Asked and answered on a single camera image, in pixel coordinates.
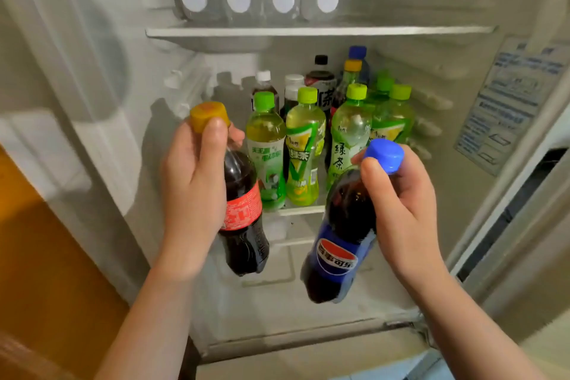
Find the person's left hand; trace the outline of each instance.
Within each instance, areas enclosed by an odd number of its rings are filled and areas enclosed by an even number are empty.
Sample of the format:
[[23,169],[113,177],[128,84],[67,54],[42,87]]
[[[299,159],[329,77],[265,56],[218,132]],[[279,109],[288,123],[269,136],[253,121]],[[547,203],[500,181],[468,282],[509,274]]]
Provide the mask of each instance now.
[[196,276],[226,213],[224,155],[229,138],[240,147],[245,133],[212,118],[202,135],[184,122],[162,162],[164,240],[157,266],[176,278]]

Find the person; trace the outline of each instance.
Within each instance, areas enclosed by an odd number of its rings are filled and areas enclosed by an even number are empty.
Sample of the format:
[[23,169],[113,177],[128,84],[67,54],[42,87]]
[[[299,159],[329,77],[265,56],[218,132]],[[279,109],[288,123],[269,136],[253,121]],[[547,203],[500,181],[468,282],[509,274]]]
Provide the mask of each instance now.
[[[245,137],[214,118],[197,150],[188,124],[176,131],[162,165],[162,247],[96,380],[178,378],[193,283],[224,220],[228,135],[238,146]],[[359,154],[355,162],[361,161],[374,203],[380,249],[424,313],[453,375],[457,380],[545,379],[447,271],[437,241],[433,186],[417,155],[403,147],[397,193],[378,161]]]

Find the cola bottle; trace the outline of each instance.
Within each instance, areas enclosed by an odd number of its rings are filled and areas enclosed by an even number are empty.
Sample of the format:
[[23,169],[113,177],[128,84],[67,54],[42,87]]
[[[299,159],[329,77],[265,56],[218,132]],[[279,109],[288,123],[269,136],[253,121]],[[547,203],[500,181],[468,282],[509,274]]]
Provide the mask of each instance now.
[[[220,102],[203,102],[190,110],[190,124],[201,134],[212,117],[230,126],[226,108]],[[263,232],[262,204],[255,166],[245,153],[231,145],[224,157],[226,215],[219,230],[226,252],[226,263],[238,276],[260,273],[269,256],[269,242]]]
[[[364,154],[369,156],[391,175],[400,167],[403,149],[390,140],[374,139]],[[319,234],[301,269],[309,298],[317,304],[343,300],[375,239],[374,205],[360,168],[351,167],[328,193]]]

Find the pepsi logo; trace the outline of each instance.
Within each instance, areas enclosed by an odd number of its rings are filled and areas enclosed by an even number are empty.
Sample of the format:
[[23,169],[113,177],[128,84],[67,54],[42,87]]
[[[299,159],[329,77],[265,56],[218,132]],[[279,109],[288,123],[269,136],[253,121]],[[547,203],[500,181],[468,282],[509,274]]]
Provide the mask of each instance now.
[[328,239],[319,239],[317,259],[331,275],[345,275],[356,267],[358,257]]

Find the instruction sticker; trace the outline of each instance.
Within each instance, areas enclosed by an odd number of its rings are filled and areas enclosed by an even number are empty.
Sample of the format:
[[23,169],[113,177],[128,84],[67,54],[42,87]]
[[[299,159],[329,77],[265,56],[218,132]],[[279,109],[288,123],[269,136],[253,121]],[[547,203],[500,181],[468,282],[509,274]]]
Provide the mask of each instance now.
[[570,62],[570,45],[539,55],[526,54],[526,45],[526,38],[505,38],[454,146],[495,176]]

